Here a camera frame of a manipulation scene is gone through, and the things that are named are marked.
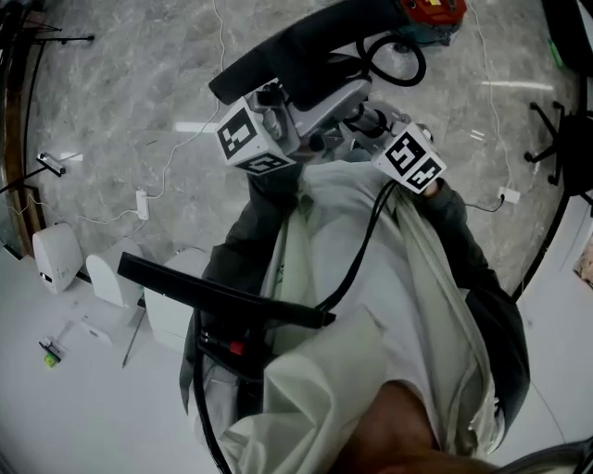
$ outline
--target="marble floor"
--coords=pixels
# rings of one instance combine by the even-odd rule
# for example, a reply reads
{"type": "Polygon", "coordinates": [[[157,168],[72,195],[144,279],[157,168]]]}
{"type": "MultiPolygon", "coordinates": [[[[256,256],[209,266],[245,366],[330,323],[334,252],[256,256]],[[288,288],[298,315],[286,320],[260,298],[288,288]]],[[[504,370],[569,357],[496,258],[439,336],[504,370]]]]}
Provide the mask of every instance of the marble floor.
{"type": "MultiPolygon", "coordinates": [[[[224,20],[224,63],[231,64],[296,19],[328,0],[215,0],[224,20]]],[[[523,197],[496,214],[469,209],[470,226],[503,286],[512,291],[539,248],[560,201],[548,185],[553,160],[534,167],[526,150],[549,144],[543,124],[529,110],[537,101],[575,105],[576,80],[549,53],[548,30],[538,0],[473,0],[486,38],[493,103],[508,151],[512,187],[523,197]]],[[[219,27],[209,0],[53,0],[47,22],[71,33],[93,33],[93,44],[51,44],[41,64],[32,108],[30,161],[41,151],[70,161],[68,175],[37,181],[48,223],[69,222],[85,254],[107,249],[140,221],[135,191],[161,190],[172,148],[192,135],[175,123],[204,122],[216,101],[208,82],[219,71],[219,27]]],[[[382,99],[427,124],[448,164],[446,178],[466,202],[493,207],[509,172],[489,101],[484,49],[476,17],[468,11],[451,47],[425,50],[424,81],[403,89],[379,79],[372,98],[382,99]]],[[[376,57],[387,70],[405,73],[410,60],[385,49],[376,57]]],[[[214,118],[222,117],[225,106],[214,118]]],[[[187,246],[220,243],[246,203],[246,177],[226,169],[212,134],[179,147],[164,195],[133,236],[149,258],[163,262],[187,246]]]]}

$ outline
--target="black sleeve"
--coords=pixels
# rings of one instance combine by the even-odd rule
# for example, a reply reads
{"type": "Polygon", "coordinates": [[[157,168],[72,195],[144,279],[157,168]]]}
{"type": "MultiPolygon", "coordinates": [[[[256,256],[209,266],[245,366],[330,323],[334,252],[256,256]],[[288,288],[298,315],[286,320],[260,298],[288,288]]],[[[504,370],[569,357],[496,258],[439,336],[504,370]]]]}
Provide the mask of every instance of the black sleeve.
{"type": "MultiPolygon", "coordinates": [[[[249,176],[249,203],[225,242],[212,249],[203,279],[259,294],[280,228],[297,205],[301,171],[302,166],[295,165],[261,177],[249,176]]],[[[194,313],[185,337],[179,384],[186,412],[196,360],[194,318],[207,317],[194,313]]]]}
{"type": "Polygon", "coordinates": [[[434,197],[417,199],[416,204],[435,228],[455,282],[470,290],[466,303],[486,343],[496,395],[508,429],[529,389],[523,321],[467,227],[467,211],[461,196],[445,181],[440,180],[439,186],[434,197]]]}

